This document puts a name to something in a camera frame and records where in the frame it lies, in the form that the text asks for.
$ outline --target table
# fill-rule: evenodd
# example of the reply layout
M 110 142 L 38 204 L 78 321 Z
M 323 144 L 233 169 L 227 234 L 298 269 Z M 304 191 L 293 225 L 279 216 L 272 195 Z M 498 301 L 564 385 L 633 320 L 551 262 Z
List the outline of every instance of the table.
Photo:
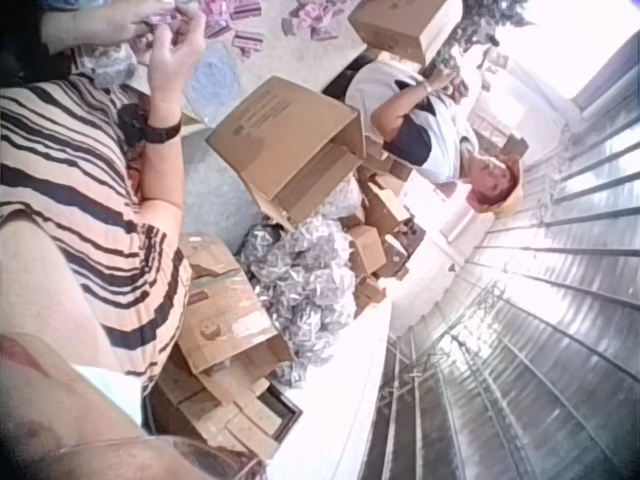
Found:
M 214 39 L 211 42 L 224 42 L 229 45 L 240 77 L 242 94 L 227 109 L 232 110 L 244 97 L 251 93 L 262 82 L 277 75 L 312 90 L 322 90 L 333 80 L 354 58 L 365 49 L 360 37 L 347 21 L 347 16 L 357 5 L 351 0 L 345 8 L 347 12 L 331 22 L 331 29 L 339 37 L 326 42 L 314 42 L 304 29 L 296 37 L 285 37 L 282 32 L 282 18 L 297 5 L 296 0 L 263 0 L 263 16 L 232 22 L 239 30 L 262 32 L 265 34 L 264 50 L 245 59 L 240 50 L 231 47 L 233 32 Z M 147 68 L 139 65 L 135 76 L 129 82 L 135 89 L 148 94 Z M 192 109 L 183 98 L 183 112 L 197 119 Z M 208 125 L 196 124 L 183 128 L 183 136 L 207 127 L 215 127 L 226 116 L 227 112 L 213 119 Z

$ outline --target metal wall panel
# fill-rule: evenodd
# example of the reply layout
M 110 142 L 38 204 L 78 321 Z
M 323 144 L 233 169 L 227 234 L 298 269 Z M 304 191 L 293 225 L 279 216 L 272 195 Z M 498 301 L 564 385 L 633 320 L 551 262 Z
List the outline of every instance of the metal wall panel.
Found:
M 621 124 L 525 171 L 520 211 L 398 339 L 402 428 L 386 476 L 363 479 L 637 478 L 640 123 Z

